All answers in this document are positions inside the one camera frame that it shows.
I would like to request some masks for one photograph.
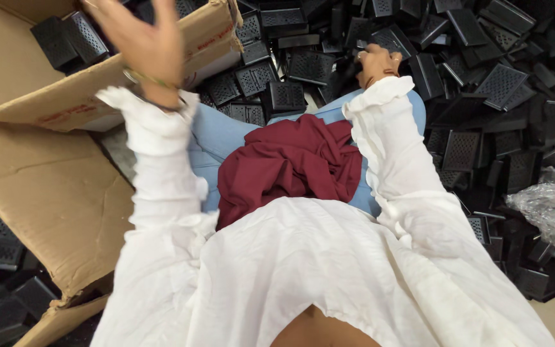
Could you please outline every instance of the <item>light blue jeans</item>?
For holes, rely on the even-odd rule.
[[[363,93],[363,90],[346,94],[342,98],[318,109],[315,115],[323,119],[325,124],[343,120],[342,105],[361,93]],[[417,130],[419,130],[420,135],[423,135],[423,130],[426,127],[426,108],[423,100],[414,91],[408,92],[408,99],[412,104],[412,116],[417,124]],[[300,116],[301,114],[274,118],[269,121],[269,124],[284,119],[296,120]],[[198,105],[194,124],[192,124],[193,136],[190,139],[188,153],[190,166],[194,174],[198,177],[204,177],[209,184],[209,195],[203,203],[203,212],[218,209],[218,202],[220,201],[218,168],[229,154],[245,144],[243,137],[255,129],[258,129],[257,125],[234,120],[207,105]],[[364,157],[359,187],[348,204],[378,217],[381,214],[381,208],[371,196],[372,188],[365,182],[366,170],[367,159]]]

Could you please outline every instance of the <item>cardboard box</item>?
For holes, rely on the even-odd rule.
[[[16,347],[44,347],[104,308],[132,230],[132,187],[85,131],[113,110],[93,94],[124,85],[121,56],[64,78],[29,29],[73,11],[73,0],[0,0],[0,216],[62,291]],[[186,71],[240,52],[233,0],[210,0],[181,20]],[[89,303],[88,298],[96,298]]]
[[[118,54],[77,74],[55,71],[30,28],[50,15],[75,10],[73,0],[0,0],[0,122],[69,131],[116,112],[95,98],[107,86],[129,85]],[[230,52],[243,51],[235,35],[242,23],[235,0],[209,0],[180,21],[186,75]]]

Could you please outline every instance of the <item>hand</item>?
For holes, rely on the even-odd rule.
[[[183,81],[183,40],[174,0],[152,0],[155,26],[137,19],[117,0],[83,0],[109,40],[137,72],[180,86]],[[176,108],[177,90],[142,80],[145,97]]]
[[[365,51],[359,52],[357,57],[363,65],[363,71],[357,75],[359,86],[363,89],[369,88],[376,81],[387,76],[396,76],[401,62],[400,52],[389,54],[389,51],[375,43],[368,44]]]

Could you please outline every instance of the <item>bangle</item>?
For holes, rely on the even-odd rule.
[[[139,98],[139,99],[143,100],[144,102],[146,102],[148,104],[151,104],[153,106],[159,107],[162,110],[165,110],[165,111],[168,111],[168,112],[180,112],[181,111],[181,107],[178,107],[176,109],[174,109],[173,107],[166,107],[166,106],[158,104],[157,102],[153,102],[153,101],[145,98],[144,96],[141,96],[141,95],[139,95],[139,94],[137,94],[133,91],[130,91],[130,92],[132,92],[132,94],[134,94],[136,98]],[[188,105],[188,103],[183,98],[181,98],[181,96],[179,97],[179,100],[181,102],[183,102],[183,105],[185,105],[185,106]]]
[[[159,78],[154,78],[151,76],[147,76],[145,74],[143,74],[142,72],[138,72],[133,70],[131,67],[129,66],[125,66],[123,67],[123,74],[126,75],[126,77],[128,79],[130,79],[132,82],[137,83],[141,80],[148,80],[151,81],[153,83],[157,83],[163,87],[166,87],[168,89],[181,89],[178,85],[174,84],[174,83],[170,83],[170,82],[165,82],[163,80],[160,80]]]

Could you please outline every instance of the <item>white top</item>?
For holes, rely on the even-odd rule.
[[[269,346],[311,304],[382,347],[555,346],[440,183],[413,86],[387,77],[342,109],[369,161],[377,220],[341,201],[280,198],[218,233],[186,153],[197,96],[181,92],[179,115],[101,91],[137,154],[136,229],[91,346]]]

